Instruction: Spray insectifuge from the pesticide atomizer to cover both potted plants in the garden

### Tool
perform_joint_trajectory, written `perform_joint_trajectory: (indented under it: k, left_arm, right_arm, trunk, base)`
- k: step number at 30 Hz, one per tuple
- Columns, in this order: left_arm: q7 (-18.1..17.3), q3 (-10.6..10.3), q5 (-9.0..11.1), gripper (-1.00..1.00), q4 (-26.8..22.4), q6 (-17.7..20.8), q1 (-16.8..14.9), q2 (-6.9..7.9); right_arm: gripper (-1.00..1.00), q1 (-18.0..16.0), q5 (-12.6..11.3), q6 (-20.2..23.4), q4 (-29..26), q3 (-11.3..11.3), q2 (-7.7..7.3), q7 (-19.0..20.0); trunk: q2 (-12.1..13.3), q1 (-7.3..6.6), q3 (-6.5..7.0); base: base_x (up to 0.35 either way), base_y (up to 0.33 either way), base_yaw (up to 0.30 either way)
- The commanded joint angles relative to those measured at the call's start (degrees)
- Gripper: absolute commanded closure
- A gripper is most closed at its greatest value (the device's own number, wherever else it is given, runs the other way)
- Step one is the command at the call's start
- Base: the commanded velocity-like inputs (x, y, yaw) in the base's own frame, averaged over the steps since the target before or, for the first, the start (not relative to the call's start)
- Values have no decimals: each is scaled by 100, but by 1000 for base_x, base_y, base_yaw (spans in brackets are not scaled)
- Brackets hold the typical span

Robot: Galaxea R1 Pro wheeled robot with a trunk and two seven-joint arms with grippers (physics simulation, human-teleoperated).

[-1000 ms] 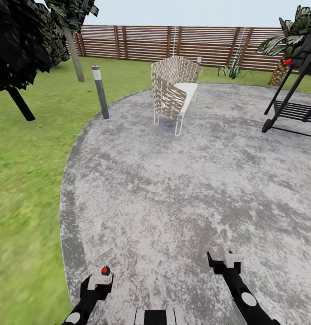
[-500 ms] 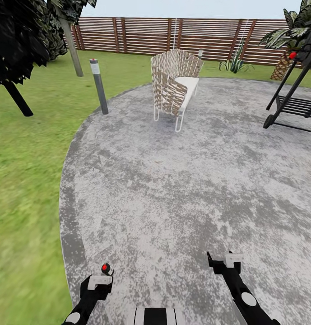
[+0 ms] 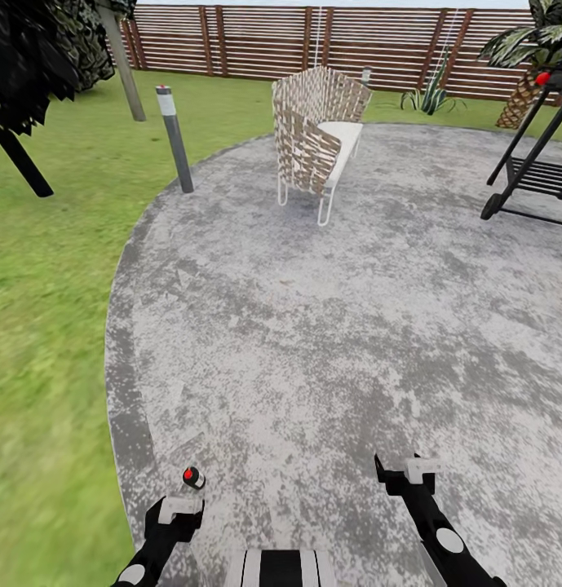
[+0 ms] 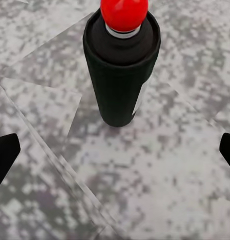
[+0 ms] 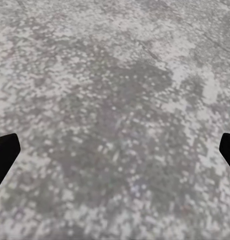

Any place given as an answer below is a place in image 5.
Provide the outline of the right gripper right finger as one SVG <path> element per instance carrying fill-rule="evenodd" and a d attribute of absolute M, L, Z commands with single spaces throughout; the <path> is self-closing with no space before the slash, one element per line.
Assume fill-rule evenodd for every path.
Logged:
<path fill-rule="evenodd" d="M 219 151 L 226 160 L 227 164 L 230 166 L 230 134 L 224 133 L 222 135 L 220 145 L 219 145 Z"/>

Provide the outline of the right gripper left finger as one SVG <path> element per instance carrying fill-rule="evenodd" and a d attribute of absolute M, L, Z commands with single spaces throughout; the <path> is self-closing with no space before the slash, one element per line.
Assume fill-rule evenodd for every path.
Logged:
<path fill-rule="evenodd" d="M 16 133 L 0 137 L 0 185 L 21 152 Z"/>

